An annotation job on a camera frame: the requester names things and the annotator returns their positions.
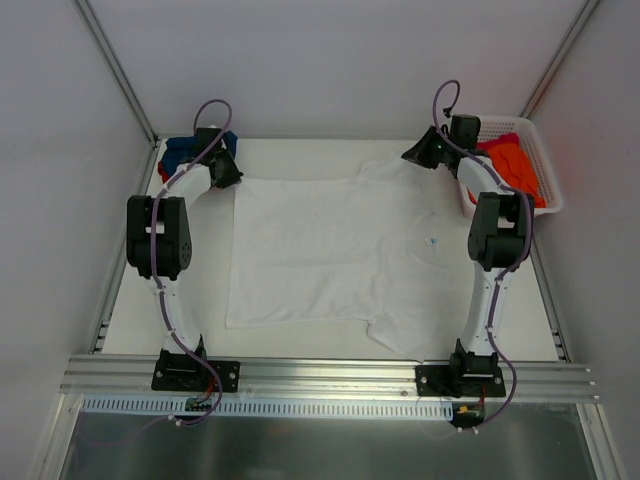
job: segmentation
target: white basket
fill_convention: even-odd
[[[493,140],[506,133],[517,133],[520,137],[520,148],[529,157],[531,167],[538,177],[538,195],[543,197],[547,204],[545,208],[536,208],[534,210],[535,216],[560,211],[563,205],[562,195],[535,125],[530,120],[520,117],[490,115],[479,115],[478,117],[482,122],[478,136],[479,142]],[[461,183],[458,185],[460,186],[464,216],[471,218],[476,206],[469,199],[467,188]]]

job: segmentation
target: black mounting bracket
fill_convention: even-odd
[[[418,365],[415,378],[420,397],[502,398],[507,394],[498,355],[465,352],[459,339],[448,365]]]
[[[198,128],[196,130],[196,144],[191,148],[193,158],[207,148],[220,133],[219,128]],[[211,174],[211,186],[227,188],[240,182],[243,173],[238,170],[236,162],[229,149],[224,148],[222,140],[216,143],[211,150],[200,160],[200,164],[209,167]]]
[[[443,127],[447,138],[457,147],[474,154],[483,154],[476,150],[478,135],[480,134],[480,119],[472,115],[453,115],[451,128]],[[445,165],[458,178],[458,165],[463,157],[462,153],[447,144],[436,127],[431,126],[427,133],[413,147],[402,154],[404,160],[425,168],[438,168]]]
[[[202,337],[195,355],[207,358]],[[237,393],[240,382],[240,362],[228,360],[207,360],[220,376],[224,393]],[[186,354],[170,353],[160,350],[160,357],[156,361],[151,380],[151,390],[158,392],[204,392],[209,386],[211,373],[199,362]]]

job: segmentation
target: white table surface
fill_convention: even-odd
[[[357,174],[369,160],[411,147],[407,141],[252,140],[238,143],[237,163],[247,177],[324,180]],[[164,151],[164,143],[159,157]],[[459,315],[437,319],[438,335],[430,359],[447,359],[462,333],[473,289],[473,266],[467,256],[470,221],[461,213],[455,180],[443,168],[431,172],[425,192],[438,215],[439,254],[448,265],[466,269]],[[154,173],[148,192],[161,186]],[[359,320],[307,322],[259,328],[227,329],[229,271],[233,241],[234,191],[211,191],[189,210],[193,259],[184,273],[183,292],[205,337],[207,353],[231,357],[397,359],[399,356],[367,337]],[[531,261],[514,277],[506,298],[499,344],[513,360],[556,361],[556,349]],[[137,271],[127,265],[113,309],[103,353],[157,355],[164,329],[151,293]]]

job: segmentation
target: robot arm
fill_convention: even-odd
[[[157,278],[151,269],[151,218],[156,199],[136,195],[127,202],[127,260],[146,279],[162,327],[168,331],[156,363],[151,385],[154,390],[206,389],[208,373],[193,356],[206,359],[207,354],[200,329],[180,295],[180,284],[192,254],[188,209],[204,193],[234,185],[242,176],[222,140],[210,147],[219,134],[218,129],[197,129],[191,158],[186,157],[185,163],[163,186],[166,193],[158,201],[155,225]],[[202,159],[189,166],[196,156]],[[193,355],[185,353],[185,348]]]
[[[416,378],[422,380],[417,383],[421,396],[506,395],[495,345],[512,269],[527,248],[533,204],[531,198],[527,197],[527,204],[523,196],[514,195],[484,152],[474,150],[479,131],[477,117],[454,115],[446,139],[431,127],[402,155],[425,168],[445,165],[477,199],[468,240],[468,253],[475,262],[469,316],[449,365],[416,368]]]

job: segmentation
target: white wall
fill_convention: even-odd
[[[0,478],[25,478],[82,349],[147,144],[72,2],[0,15]]]
[[[582,1],[92,3],[160,133],[222,96],[243,136],[413,139],[451,77],[459,111],[519,114]]]
[[[565,209],[541,218],[575,360],[594,366],[630,478],[640,478],[640,3],[607,0],[534,116]]]

